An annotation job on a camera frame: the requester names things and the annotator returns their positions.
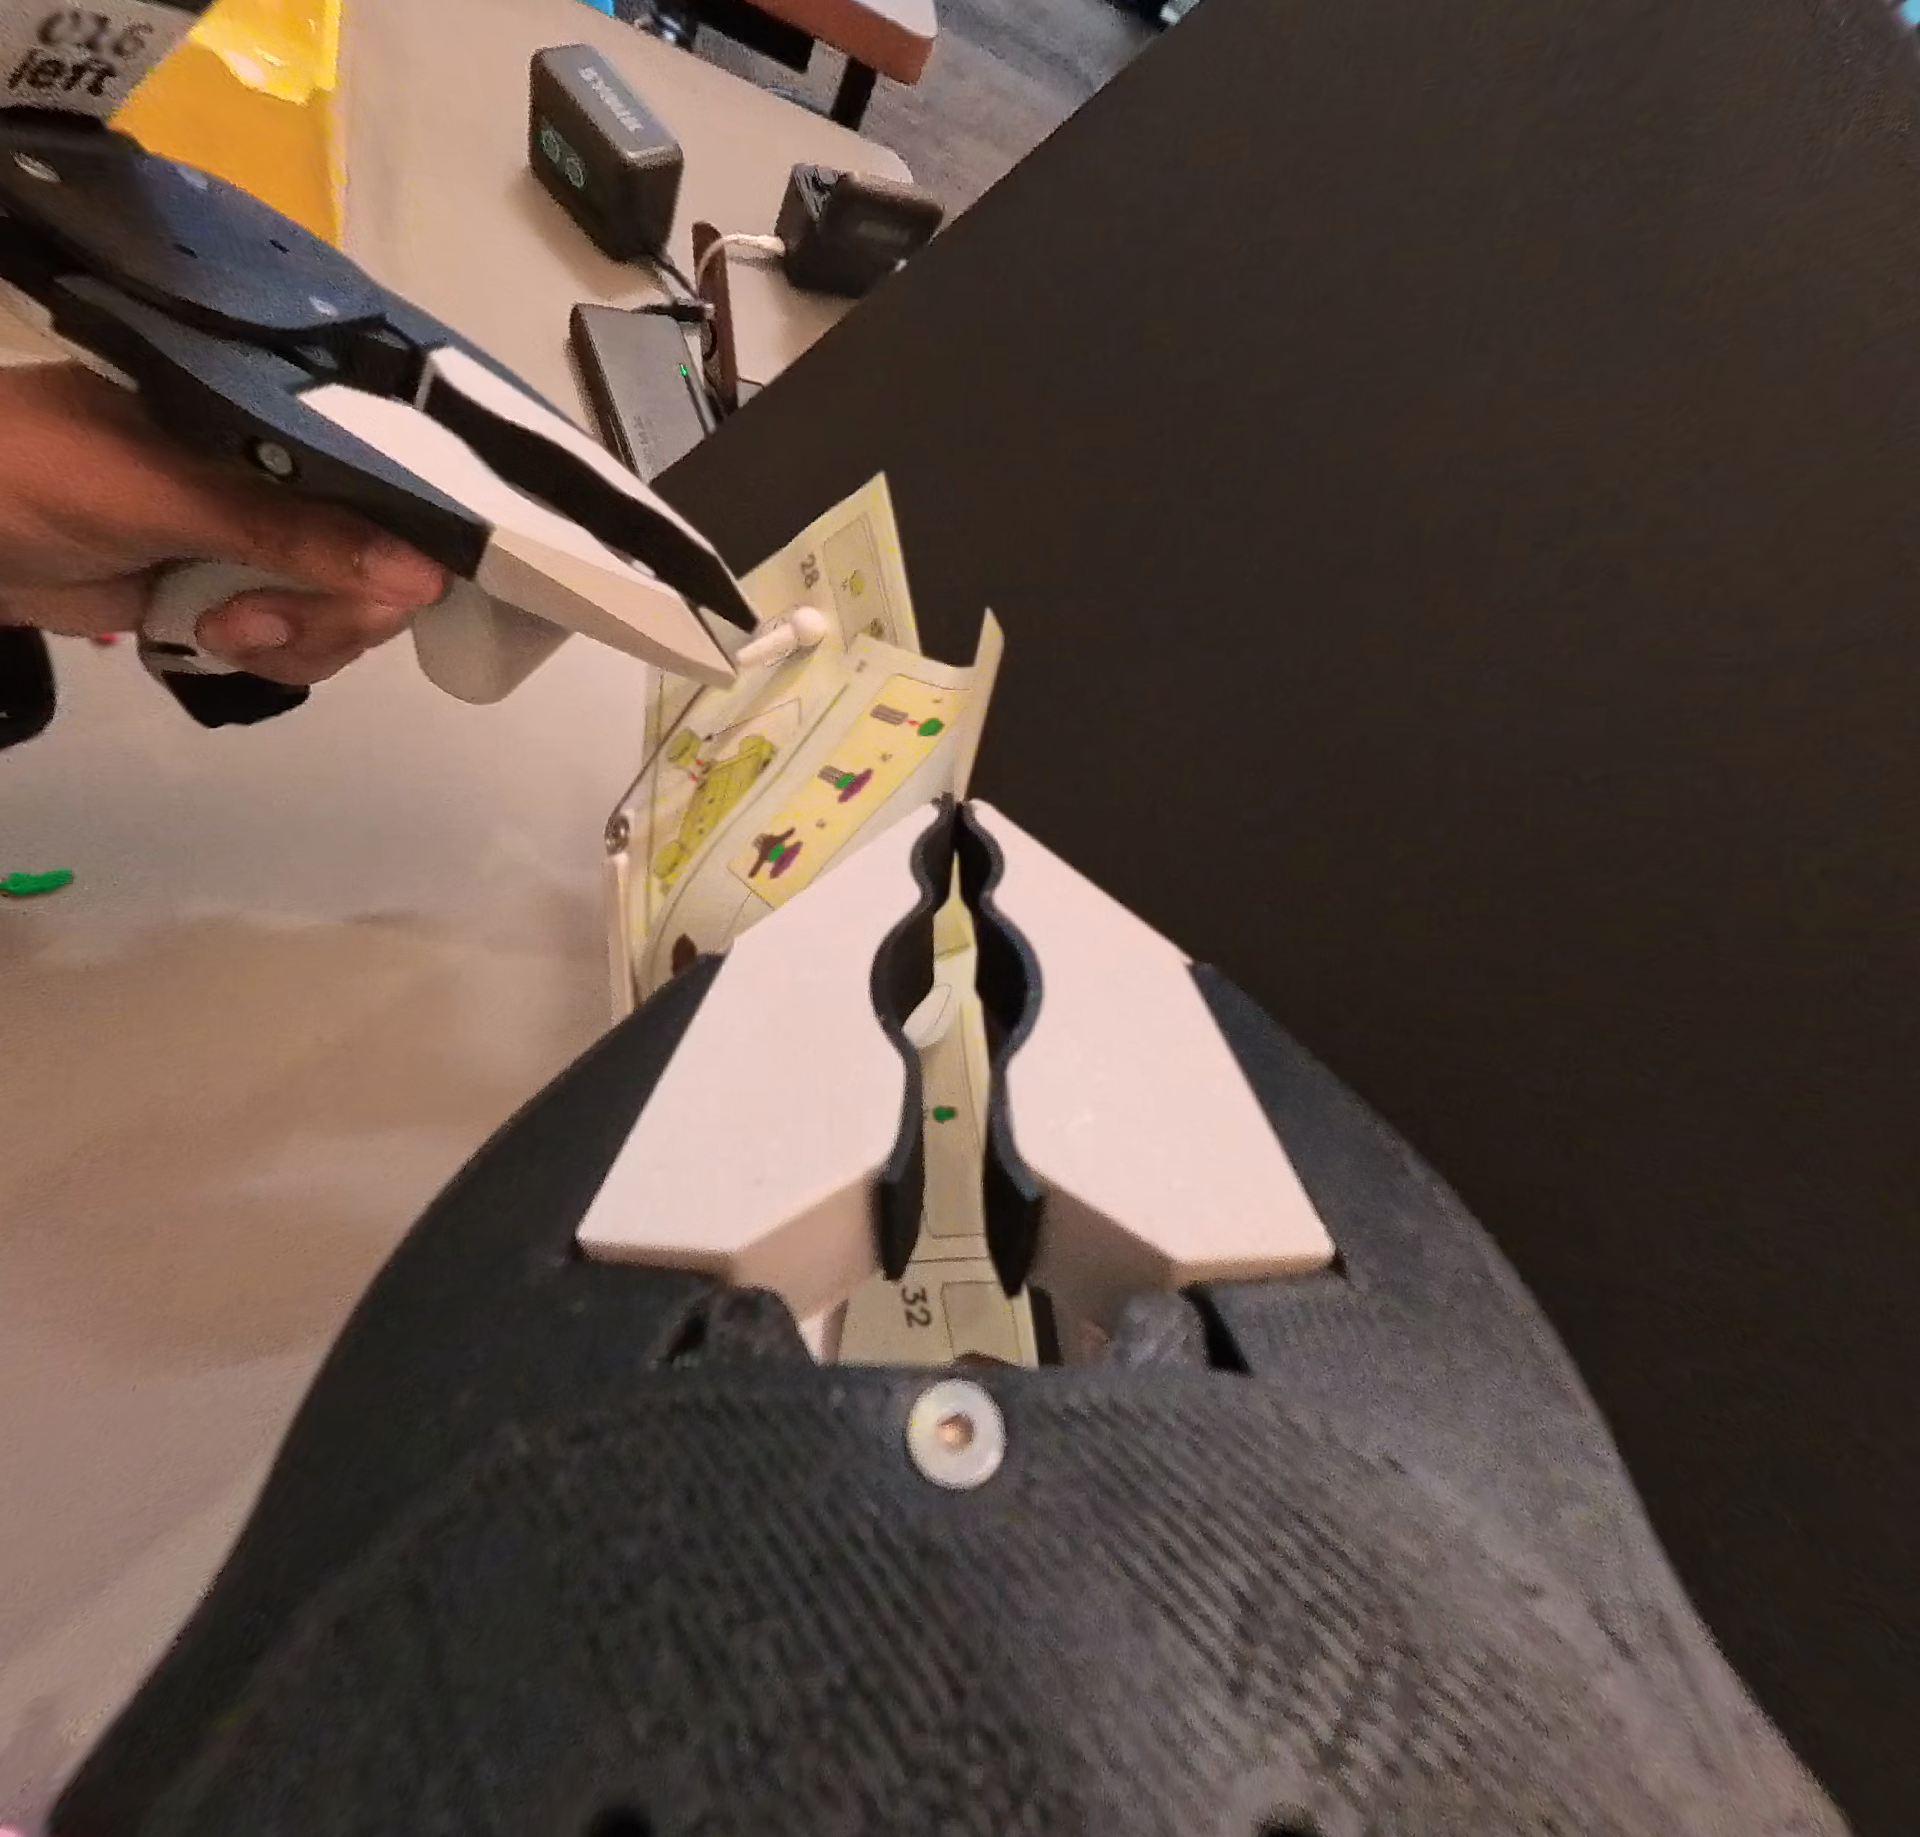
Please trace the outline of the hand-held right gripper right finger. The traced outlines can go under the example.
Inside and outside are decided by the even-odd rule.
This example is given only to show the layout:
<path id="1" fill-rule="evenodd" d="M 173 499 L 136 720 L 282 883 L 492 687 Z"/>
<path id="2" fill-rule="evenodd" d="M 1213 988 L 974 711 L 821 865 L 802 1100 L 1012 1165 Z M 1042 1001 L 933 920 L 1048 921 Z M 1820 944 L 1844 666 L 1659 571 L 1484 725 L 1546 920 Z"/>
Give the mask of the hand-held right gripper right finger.
<path id="1" fill-rule="evenodd" d="M 986 802 L 960 807 L 960 883 L 1003 1287 L 1174 1294 L 1330 1267 L 1333 1237 L 1188 954 Z"/>

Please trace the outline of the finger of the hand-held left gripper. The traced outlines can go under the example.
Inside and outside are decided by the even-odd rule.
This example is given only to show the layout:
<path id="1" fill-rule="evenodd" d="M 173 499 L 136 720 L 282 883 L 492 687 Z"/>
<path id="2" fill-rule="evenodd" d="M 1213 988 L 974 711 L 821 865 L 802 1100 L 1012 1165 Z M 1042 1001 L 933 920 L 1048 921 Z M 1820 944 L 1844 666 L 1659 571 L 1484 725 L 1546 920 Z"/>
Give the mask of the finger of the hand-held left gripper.
<path id="1" fill-rule="evenodd" d="M 644 565 L 733 626 L 759 612 L 733 570 L 673 505 L 559 408 L 466 348 L 423 356 L 423 412 L 499 479 Z"/>
<path id="2" fill-rule="evenodd" d="M 498 475 L 423 408 L 348 386 L 322 386 L 301 400 L 481 518 L 489 539 L 475 582 L 489 598 L 659 670 L 704 683 L 735 678 L 695 601 Z"/>

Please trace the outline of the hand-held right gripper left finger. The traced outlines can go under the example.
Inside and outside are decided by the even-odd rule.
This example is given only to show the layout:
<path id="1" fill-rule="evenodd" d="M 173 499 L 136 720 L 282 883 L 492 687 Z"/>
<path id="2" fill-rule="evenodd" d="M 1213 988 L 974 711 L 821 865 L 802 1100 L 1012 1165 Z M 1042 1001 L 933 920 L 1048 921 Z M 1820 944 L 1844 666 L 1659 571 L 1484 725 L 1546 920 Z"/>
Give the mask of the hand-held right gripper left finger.
<path id="1" fill-rule="evenodd" d="M 923 1211 L 933 920 L 957 803 L 930 802 L 698 962 L 689 1016 L 590 1199 L 605 1263 L 765 1290 L 798 1320 L 901 1272 Z"/>

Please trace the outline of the pale green instruction booklet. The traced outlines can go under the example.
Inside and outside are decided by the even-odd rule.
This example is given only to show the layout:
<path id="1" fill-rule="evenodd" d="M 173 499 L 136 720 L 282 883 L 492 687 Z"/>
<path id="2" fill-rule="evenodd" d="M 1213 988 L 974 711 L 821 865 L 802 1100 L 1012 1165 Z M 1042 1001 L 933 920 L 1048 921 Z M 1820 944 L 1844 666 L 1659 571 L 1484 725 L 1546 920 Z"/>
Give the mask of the pale green instruction booklet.
<path id="1" fill-rule="evenodd" d="M 981 743 L 1003 633 L 988 617 L 963 666 L 921 646 L 899 526 L 885 475 L 815 518 L 744 584 L 771 617 L 825 612 L 818 648 L 746 673 L 730 690 L 658 673 L 639 770 L 659 776 L 676 822 L 643 952 L 650 998 L 829 864 L 940 792 L 965 792 Z M 823 1332 L 849 1360 L 1032 1367 L 1027 1297 L 993 1272 L 981 1152 L 989 1103 L 986 1020 L 974 990 L 973 916 L 955 891 L 933 921 L 933 981 L 965 988 L 948 1037 L 919 1052 L 925 1199 L 899 1282 L 876 1274 Z"/>

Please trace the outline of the person's left hand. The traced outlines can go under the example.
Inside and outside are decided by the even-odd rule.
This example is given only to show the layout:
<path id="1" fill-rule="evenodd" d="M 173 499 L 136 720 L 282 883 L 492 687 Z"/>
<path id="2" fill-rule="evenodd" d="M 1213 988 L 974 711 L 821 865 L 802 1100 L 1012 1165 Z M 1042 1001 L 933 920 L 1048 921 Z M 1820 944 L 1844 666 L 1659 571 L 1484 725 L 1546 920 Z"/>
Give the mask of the person's left hand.
<path id="1" fill-rule="evenodd" d="M 318 685 L 441 599 L 448 574 L 380 526 L 170 441 L 76 363 L 3 375 L 3 623 L 72 639 L 143 627 L 161 570 L 269 579 L 208 610 L 198 644 Z"/>

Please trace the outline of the flat black power bank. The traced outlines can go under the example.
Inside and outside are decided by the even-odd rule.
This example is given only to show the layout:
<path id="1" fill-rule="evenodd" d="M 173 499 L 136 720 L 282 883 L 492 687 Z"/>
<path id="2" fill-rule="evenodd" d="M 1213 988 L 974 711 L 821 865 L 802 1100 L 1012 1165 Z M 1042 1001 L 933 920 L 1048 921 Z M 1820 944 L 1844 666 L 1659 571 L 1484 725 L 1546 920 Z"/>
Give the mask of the flat black power bank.
<path id="1" fill-rule="evenodd" d="M 680 304 L 577 304 L 568 350 L 595 430 L 639 479 L 656 482 L 718 430 Z"/>

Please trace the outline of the yellow plastic bin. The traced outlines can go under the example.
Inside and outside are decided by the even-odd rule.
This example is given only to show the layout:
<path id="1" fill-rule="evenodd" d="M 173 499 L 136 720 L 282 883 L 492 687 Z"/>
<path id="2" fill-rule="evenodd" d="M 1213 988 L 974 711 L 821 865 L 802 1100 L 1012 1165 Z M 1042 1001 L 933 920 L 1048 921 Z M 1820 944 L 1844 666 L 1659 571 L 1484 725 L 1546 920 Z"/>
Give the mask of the yellow plastic bin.
<path id="1" fill-rule="evenodd" d="M 343 10 L 344 0 L 219 0 L 115 129 L 343 240 Z"/>

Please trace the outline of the black charging case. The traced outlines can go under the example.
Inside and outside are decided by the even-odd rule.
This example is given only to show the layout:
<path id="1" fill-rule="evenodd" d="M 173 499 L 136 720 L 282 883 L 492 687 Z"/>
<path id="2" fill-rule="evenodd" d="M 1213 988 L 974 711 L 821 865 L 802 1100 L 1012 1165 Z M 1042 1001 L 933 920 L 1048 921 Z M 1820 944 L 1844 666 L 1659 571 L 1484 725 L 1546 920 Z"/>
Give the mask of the black charging case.
<path id="1" fill-rule="evenodd" d="M 533 50 L 524 151 L 533 180 L 599 254 L 615 264 L 667 254 L 684 145 L 590 44 Z"/>

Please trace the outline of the small black charger box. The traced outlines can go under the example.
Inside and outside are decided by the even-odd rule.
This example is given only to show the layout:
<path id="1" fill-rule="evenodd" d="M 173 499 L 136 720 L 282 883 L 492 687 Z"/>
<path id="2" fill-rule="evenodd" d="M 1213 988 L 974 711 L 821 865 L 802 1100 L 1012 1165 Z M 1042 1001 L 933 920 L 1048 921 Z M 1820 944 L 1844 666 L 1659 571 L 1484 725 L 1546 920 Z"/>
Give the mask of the small black charger box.
<path id="1" fill-rule="evenodd" d="M 865 170 L 795 165 L 774 240 L 779 270 L 805 293 L 864 297 L 892 278 L 944 225 L 928 193 Z"/>

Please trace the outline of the black backdrop board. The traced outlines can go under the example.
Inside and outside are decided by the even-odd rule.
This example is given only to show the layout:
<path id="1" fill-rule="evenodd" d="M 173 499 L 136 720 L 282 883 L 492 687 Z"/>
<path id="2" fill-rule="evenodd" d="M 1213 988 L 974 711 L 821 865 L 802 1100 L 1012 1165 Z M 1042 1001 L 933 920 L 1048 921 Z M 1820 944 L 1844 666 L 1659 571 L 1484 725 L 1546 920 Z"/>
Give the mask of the black backdrop board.
<path id="1" fill-rule="evenodd" d="M 1725 1655 L 1915 1832 L 1915 41 L 1203 0 L 667 479 L 888 475 L 986 795 L 1499 1239 Z"/>

